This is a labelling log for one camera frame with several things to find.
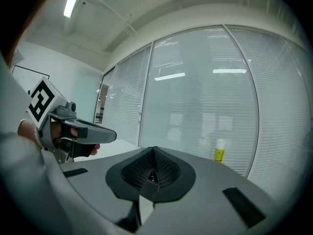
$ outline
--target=hand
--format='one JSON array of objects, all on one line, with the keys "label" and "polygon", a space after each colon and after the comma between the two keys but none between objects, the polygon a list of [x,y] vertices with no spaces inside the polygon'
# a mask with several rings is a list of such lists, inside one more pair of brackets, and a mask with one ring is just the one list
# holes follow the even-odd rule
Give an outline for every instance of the hand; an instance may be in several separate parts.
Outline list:
[{"label": "hand", "polygon": [[[78,135],[78,130],[74,127],[71,127],[70,129],[70,133],[77,137]],[[51,123],[51,137],[52,140],[56,140],[57,138],[59,138],[61,136],[61,123],[60,122],[52,122]],[[94,149],[91,151],[91,155],[96,155],[98,153],[97,150],[100,149],[100,145],[96,144],[94,146]]]}]

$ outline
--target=gray plastic device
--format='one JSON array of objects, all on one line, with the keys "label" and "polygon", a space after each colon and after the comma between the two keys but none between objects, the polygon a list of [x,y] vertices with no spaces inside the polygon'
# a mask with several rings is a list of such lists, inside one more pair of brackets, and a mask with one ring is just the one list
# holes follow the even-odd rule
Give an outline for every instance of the gray plastic device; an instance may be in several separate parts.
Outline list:
[{"label": "gray plastic device", "polygon": [[[28,113],[38,128],[38,138],[45,150],[54,153],[59,163],[69,158],[88,157],[94,146],[116,139],[113,130],[95,125],[76,117],[76,104],[67,101],[46,78],[38,83],[31,94]],[[51,126],[61,123],[61,136],[53,140]],[[71,134],[77,129],[77,136]]]}]

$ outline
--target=qr code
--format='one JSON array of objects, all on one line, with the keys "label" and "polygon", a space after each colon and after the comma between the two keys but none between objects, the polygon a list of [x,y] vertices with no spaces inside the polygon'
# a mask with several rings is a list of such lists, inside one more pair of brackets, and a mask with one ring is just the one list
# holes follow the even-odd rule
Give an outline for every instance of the qr code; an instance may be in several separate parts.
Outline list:
[{"label": "qr code", "polygon": [[39,122],[50,102],[53,100],[54,94],[45,84],[45,81],[41,81],[31,97],[33,100],[29,106],[29,110],[37,122]]}]

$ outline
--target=textured black pad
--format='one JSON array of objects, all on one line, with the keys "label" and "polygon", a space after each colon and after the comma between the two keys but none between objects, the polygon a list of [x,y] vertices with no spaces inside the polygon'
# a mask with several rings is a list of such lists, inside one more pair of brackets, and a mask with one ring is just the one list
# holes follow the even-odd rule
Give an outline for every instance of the textured black pad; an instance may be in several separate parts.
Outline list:
[{"label": "textured black pad", "polygon": [[117,197],[138,201],[139,191],[153,170],[160,188],[153,195],[154,203],[180,199],[196,180],[190,164],[158,147],[149,147],[112,166],[106,174],[106,182]]}]

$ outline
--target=finger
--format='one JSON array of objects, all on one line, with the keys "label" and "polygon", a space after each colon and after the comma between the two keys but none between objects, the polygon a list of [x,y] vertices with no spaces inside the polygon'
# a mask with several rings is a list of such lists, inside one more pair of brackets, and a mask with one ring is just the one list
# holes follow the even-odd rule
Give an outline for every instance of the finger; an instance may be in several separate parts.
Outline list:
[{"label": "finger", "polygon": [[91,151],[90,154],[94,156],[94,155],[96,155],[97,153],[98,153],[98,151],[94,149],[94,150]]},{"label": "finger", "polygon": [[76,128],[74,128],[74,127],[72,127],[72,128],[70,129],[70,133],[71,133],[73,136],[75,136],[75,137],[78,136],[78,130],[77,130]]}]

